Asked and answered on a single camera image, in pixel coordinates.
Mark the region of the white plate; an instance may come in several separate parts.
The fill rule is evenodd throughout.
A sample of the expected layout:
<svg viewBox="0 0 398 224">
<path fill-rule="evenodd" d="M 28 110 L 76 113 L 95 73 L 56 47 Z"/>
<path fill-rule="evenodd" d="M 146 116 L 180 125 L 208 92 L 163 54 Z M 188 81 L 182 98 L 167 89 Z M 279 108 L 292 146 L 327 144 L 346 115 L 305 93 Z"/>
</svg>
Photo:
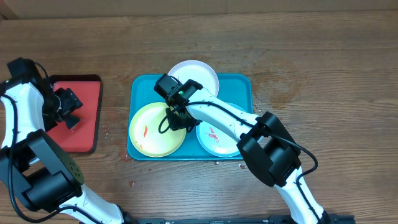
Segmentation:
<svg viewBox="0 0 398 224">
<path fill-rule="evenodd" d="M 214 96 L 218 96 L 220 84 L 216 72 L 206 63 L 198 60 L 186 60 L 176 64 L 169 72 L 181 83 L 194 80 L 206 88 Z"/>
</svg>

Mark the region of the yellow plate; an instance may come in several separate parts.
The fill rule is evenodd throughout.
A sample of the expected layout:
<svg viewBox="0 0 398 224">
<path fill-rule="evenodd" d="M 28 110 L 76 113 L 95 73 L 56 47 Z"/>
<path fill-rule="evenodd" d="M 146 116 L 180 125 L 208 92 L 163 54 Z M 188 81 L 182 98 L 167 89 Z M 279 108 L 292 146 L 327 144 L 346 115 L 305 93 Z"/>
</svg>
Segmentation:
<svg viewBox="0 0 398 224">
<path fill-rule="evenodd" d="M 132 117 L 129 138 L 133 146 L 143 155 L 164 157 L 176 151 L 183 143 L 186 130 L 168 129 L 159 133 L 159 125 L 166 117 L 166 103 L 156 102 L 145 105 Z"/>
</svg>

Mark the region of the blue plastic tray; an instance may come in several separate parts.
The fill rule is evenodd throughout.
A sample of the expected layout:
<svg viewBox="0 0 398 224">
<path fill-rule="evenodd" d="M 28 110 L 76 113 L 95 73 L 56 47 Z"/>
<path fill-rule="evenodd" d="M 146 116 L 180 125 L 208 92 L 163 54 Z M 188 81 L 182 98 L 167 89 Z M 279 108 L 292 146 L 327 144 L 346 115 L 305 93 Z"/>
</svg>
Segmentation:
<svg viewBox="0 0 398 224">
<path fill-rule="evenodd" d="M 161 77 L 160 74 L 143 74 L 138 76 L 132 83 L 129 120 L 143 106 L 165 100 L 154 91 L 155 82 Z M 253 113 L 252 88 L 248 77 L 239 73 L 219 73 L 218 98 L 226 103 L 232 103 L 248 113 Z M 137 161 L 222 161 L 207 152 L 199 143 L 196 131 L 188 133 L 182 145 L 173 153 L 165 157 L 148 157 L 140 153 L 131 140 L 127 140 L 127 153 Z"/>
</svg>

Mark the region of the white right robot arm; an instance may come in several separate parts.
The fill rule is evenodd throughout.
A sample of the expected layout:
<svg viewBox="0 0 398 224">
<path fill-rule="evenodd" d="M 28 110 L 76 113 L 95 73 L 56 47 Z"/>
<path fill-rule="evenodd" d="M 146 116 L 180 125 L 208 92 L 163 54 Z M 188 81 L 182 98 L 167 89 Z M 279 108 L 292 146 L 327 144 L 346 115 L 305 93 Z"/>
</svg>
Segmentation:
<svg viewBox="0 0 398 224">
<path fill-rule="evenodd" d="M 314 168 L 303 170 L 299 155 L 311 152 L 293 140 L 277 116 L 238 110 L 195 86 L 169 90 L 164 98 L 172 113 L 209 123 L 231 137 L 252 174 L 281 194 L 295 223 L 330 223 L 304 180 Z"/>
</svg>

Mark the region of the black tray with red liquid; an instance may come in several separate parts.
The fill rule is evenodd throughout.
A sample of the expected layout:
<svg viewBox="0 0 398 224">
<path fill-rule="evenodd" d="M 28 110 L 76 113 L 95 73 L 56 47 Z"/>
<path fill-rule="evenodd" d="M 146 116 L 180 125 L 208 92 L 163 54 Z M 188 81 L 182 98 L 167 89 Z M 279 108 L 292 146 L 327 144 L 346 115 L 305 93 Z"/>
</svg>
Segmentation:
<svg viewBox="0 0 398 224">
<path fill-rule="evenodd" d="M 56 90 L 70 88 L 83 106 L 72 115 L 80 120 L 71 129 L 58 123 L 47 134 L 67 153 L 89 154 L 96 149 L 100 121 L 103 84 L 99 75 L 52 75 Z"/>
</svg>

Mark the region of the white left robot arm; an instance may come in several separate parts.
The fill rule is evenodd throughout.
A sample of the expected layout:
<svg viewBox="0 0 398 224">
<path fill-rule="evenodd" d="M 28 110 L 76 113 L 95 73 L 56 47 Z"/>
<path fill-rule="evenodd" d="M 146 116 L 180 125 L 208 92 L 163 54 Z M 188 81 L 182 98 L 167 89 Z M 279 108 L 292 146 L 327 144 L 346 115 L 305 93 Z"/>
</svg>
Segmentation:
<svg viewBox="0 0 398 224">
<path fill-rule="evenodd" d="M 1 83 L 6 133 L 1 146 L 1 181 L 17 206 L 45 210 L 44 222 L 58 213 L 83 223 L 129 223 L 119 206 L 103 200 L 84 183 L 75 161 L 45 132 L 43 107 L 52 92 L 42 78 L 12 78 Z"/>
</svg>

